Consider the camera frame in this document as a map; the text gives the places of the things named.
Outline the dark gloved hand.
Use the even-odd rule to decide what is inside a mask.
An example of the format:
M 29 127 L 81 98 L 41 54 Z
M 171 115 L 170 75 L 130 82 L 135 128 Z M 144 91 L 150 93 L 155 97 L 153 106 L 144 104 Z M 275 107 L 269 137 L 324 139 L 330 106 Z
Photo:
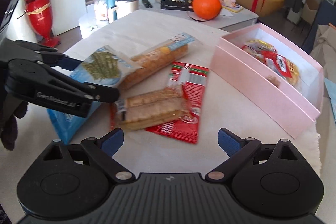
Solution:
M 27 112 L 28 103 L 5 93 L 1 102 L 1 143 L 5 149 L 13 151 L 18 137 L 17 119 L 22 119 Z

